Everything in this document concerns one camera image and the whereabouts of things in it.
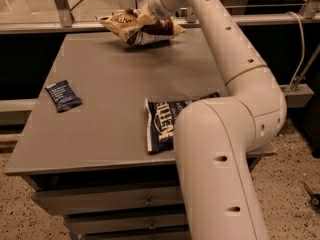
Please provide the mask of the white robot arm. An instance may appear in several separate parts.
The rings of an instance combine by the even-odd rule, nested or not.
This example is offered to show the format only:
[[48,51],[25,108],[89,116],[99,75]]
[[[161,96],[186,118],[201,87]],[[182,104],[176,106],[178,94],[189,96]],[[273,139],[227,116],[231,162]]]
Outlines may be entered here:
[[246,155],[267,144],[287,112],[265,61],[220,0],[148,0],[157,18],[192,7],[227,96],[191,103],[178,115],[174,149],[192,240],[269,240]]

